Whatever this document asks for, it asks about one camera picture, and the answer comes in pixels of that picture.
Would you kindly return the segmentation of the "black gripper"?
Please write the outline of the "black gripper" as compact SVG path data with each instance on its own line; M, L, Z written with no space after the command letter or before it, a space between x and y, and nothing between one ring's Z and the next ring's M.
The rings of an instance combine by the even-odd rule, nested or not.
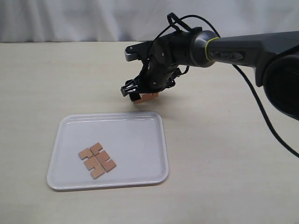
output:
M164 35L135 45L142 69L135 80L127 80L121 87L124 97L129 96L131 102L135 102L142 99L140 93L161 92L175 85L174 77L181 74L173 55L175 37Z

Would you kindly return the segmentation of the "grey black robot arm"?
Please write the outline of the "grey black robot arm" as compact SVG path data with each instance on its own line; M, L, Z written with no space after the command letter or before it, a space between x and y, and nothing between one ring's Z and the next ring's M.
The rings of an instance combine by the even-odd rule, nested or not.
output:
M254 69L255 83L283 114L299 117L299 34L297 31L218 37L210 30L175 31L125 49L127 61L140 60L139 75L121 87L132 101L175 85L180 65L207 68L216 62Z

